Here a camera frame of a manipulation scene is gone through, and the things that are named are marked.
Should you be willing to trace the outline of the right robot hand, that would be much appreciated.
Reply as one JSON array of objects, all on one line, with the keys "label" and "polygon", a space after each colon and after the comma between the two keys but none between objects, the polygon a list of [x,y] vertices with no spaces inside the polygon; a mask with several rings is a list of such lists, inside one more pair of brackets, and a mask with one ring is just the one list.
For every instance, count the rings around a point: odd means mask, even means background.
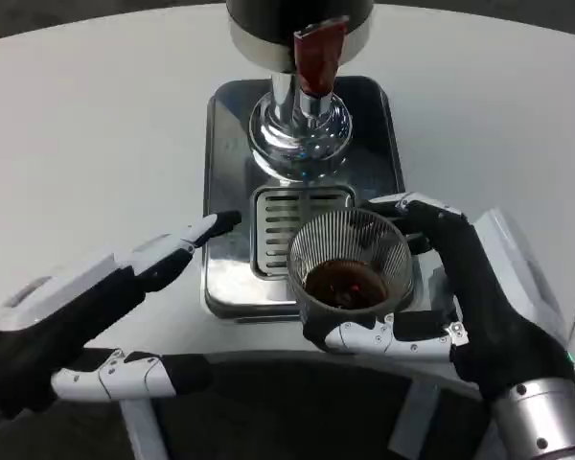
[{"label": "right robot hand", "polygon": [[[449,313],[409,309],[428,251]],[[556,301],[497,210],[470,222],[417,193],[381,196],[303,225],[287,270],[304,337],[323,351],[448,361],[486,402],[531,380],[575,384]]]}]

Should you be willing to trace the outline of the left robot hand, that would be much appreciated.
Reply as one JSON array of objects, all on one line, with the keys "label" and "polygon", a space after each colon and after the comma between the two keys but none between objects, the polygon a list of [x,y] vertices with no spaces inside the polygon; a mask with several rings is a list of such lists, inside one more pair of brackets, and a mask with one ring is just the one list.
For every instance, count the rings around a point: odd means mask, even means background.
[{"label": "left robot hand", "polygon": [[203,355],[125,354],[86,345],[175,281],[197,249],[241,220],[238,211],[212,214],[124,258],[95,256],[17,292],[0,310],[0,415],[40,412],[56,400],[107,403],[204,390],[213,369]]}]

